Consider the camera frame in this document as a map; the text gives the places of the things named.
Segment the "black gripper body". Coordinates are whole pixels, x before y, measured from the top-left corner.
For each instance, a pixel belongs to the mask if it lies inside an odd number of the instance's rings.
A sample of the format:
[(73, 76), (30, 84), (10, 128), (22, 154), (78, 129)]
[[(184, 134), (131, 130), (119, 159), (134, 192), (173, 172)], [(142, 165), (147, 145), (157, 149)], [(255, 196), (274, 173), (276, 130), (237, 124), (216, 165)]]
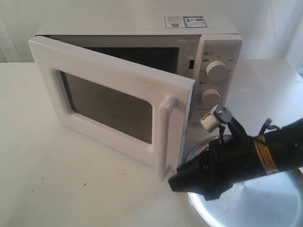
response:
[(219, 199), (234, 184), (258, 176), (258, 156), (254, 142), (239, 123), (228, 123), (232, 138), (213, 140), (200, 161), (205, 174), (199, 194), (206, 201)]

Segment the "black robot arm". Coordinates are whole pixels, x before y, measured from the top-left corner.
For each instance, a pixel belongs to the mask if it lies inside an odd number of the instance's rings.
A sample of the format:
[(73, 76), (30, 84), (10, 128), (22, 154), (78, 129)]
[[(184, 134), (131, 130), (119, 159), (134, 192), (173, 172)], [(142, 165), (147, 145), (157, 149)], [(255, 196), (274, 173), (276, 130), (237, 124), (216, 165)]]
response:
[(181, 164), (169, 180), (174, 192), (216, 200), (235, 183), (286, 172), (303, 165), (303, 121), (260, 134), (211, 139), (205, 149)]

